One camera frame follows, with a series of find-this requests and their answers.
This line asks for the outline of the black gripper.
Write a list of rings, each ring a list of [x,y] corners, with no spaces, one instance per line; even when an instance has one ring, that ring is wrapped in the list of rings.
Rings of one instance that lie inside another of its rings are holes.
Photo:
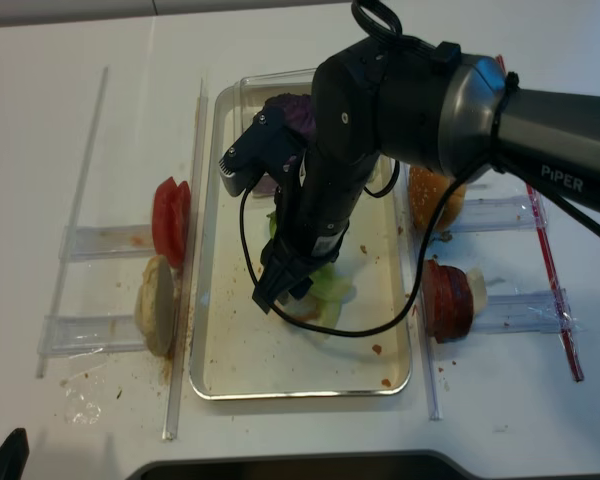
[[[271,239],[261,252],[263,272],[256,280],[252,299],[268,314],[281,294],[289,290],[295,300],[302,300],[313,282],[310,276],[338,257],[338,246],[319,257],[299,254],[285,239]]]

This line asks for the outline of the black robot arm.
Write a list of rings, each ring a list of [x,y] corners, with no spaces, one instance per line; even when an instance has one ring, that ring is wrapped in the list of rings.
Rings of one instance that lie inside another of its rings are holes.
[[[263,175],[279,185],[278,231],[266,245],[254,301],[283,292],[337,258],[378,158],[468,183],[486,170],[517,176],[561,208],[600,212],[600,96],[529,90],[496,60],[453,43],[385,49],[361,41],[316,70],[311,139],[265,107],[225,156],[235,195]]]

